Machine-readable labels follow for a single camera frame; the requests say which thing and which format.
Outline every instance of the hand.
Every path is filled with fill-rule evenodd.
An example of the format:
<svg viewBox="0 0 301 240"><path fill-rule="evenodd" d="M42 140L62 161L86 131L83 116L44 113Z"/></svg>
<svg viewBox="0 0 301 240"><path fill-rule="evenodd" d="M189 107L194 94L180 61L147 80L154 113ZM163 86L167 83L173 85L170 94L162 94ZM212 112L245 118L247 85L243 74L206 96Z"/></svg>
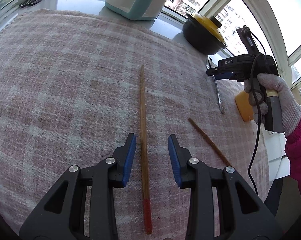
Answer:
<svg viewBox="0 0 301 240"><path fill-rule="evenodd" d="M282 120L285 136L289 136L297 127L301 120L301 106L295 101L292 92L287 86L285 80L281 77L272 74L258 74L258 82L267 89L274 89L278 92L282 109ZM244 90L249 93L249 104L253 106L254 121L258 122L258 111L254 100L253 93L251 92L251 84L249 80L244 81ZM257 100L262 99L260 93L256 93ZM264 115L268 112L268 106L265 102L259 104L262 115L262 122L264 122Z"/></svg>

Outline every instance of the wooden chopstick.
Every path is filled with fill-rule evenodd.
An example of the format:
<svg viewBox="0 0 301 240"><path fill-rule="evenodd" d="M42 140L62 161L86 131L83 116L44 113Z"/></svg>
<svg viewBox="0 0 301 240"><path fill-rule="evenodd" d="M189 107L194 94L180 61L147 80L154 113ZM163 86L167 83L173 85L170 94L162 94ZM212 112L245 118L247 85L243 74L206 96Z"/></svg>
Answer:
<svg viewBox="0 0 301 240"><path fill-rule="evenodd" d="M201 134L201 136L208 142L208 144L213 148L213 150L217 153L217 155L222 159L226 166L231 166L230 162L224 156L224 154L218 149L218 147L213 143L213 141L204 133L204 131L199 128L199 126L191 119L188 118L188 121L193 125L193 127Z"/></svg>
<svg viewBox="0 0 301 240"><path fill-rule="evenodd" d="M140 154L141 154L141 183L143 192L144 225L146 234L153 233L151 203L149 199L149 178L146 139L146 111L145 111L145 75L144 65L140 71Z"/></svg>

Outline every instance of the glove cuff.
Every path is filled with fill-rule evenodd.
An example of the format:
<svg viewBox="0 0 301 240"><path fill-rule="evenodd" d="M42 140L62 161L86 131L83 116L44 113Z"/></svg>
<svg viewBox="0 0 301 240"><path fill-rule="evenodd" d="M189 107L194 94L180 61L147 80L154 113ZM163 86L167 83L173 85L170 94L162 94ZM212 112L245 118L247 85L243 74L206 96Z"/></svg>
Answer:
<svg viewBox="0 0 301 240"><path fill-rule="evenodd" d="M301 106L294 100L282 113L285 137L294 132L301 121Z"/></svg>

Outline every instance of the silver screw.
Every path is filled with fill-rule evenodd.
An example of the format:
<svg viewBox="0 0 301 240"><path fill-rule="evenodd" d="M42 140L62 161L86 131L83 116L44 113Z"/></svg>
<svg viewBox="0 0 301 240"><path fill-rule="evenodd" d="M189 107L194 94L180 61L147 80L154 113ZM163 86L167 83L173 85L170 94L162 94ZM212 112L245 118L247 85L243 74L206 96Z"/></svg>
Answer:
<svg viewBox="0 0 301 240"><path fill-rule="evenodd" d="M197 164L199 162L199 160L196 158L190 158L189 161L191 164Z"/></svg>
<svg viewBox="0 0 301 240"><path fill-rule="evenodd" d="M115 159L113 157L109 157L105 161L106 161L107 164L112 164L112 163L115 162Z"/></svg>
<svg viewBox="0 0 301 240"><path fill-rule="evenodd" d="M235 169L233 167L231 167L231 166L227 166L225 170L228 173L233 173L235 171Z"/></svg>
<svg viewBox="0 0 301 240"><path fill-rule="evenodd" d="M77 165L71 165L68 169L70 172L75 172L78 170L78 166Z"/></svg>

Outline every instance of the black scissors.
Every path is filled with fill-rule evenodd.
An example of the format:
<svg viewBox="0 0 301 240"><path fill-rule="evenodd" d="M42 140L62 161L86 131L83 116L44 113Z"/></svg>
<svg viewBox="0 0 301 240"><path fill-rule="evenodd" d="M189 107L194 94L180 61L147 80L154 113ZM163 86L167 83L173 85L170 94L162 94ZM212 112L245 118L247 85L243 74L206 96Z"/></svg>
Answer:
<svg viewBox="0 0 301 240"><path fill-rule="evenodd" d="M24 2L21 3L20 7L26 7L26 6L32 6L35 5L37 3L39 3L41 0L26 0Z"/></svg>

